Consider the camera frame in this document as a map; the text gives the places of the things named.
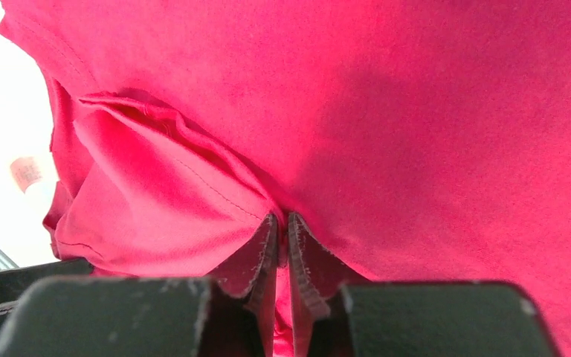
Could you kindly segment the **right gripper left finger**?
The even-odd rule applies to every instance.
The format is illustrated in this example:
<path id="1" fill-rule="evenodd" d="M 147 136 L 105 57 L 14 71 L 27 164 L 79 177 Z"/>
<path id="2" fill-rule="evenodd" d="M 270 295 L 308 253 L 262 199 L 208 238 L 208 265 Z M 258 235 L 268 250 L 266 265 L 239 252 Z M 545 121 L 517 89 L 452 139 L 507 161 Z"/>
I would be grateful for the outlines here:
<path id="1" fill-rule="evenodd" d="M 279 224 L 268 214 L 253 236 L 210 273 L 210 356 L 271 356 Z"/>

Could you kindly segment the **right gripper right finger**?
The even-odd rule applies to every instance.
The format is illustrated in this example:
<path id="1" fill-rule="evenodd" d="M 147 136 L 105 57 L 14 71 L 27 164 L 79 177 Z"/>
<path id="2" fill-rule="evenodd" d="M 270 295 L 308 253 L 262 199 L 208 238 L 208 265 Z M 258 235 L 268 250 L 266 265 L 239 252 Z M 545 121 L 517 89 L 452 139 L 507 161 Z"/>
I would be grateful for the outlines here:
<path id="1" fill-rule="evenodd" d="M 341 288 L 369 280 L 319 243 L 295 212 L 288 215 L 288 267 L 294 354 L 354 356 Z"/>

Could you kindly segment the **red t shirt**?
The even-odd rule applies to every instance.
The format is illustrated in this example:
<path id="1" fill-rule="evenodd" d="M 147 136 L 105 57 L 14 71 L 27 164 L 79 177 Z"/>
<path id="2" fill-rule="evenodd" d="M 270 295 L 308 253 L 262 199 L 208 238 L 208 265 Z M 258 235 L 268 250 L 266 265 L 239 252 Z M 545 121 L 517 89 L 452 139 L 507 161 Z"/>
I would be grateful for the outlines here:
<path id="1" fill-rule="evenodd" d="M 571 1 L 4 1 L 54 255 L 200 276 L 295 212 L 370 280 L 508 280 L 571 356 Z"/>

